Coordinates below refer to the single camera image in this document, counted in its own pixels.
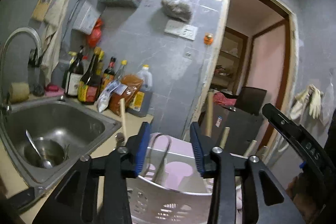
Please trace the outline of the person's hand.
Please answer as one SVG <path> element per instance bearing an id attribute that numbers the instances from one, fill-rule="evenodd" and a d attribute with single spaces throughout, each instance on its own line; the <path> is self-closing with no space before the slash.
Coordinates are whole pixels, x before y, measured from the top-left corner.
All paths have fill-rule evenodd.
<path id="1" fill-rule="evenodd" d="M 330 191 L 312 176 L 299 173 L 286 188 L 286 193 L 305 223 L 327 223 Z"/>

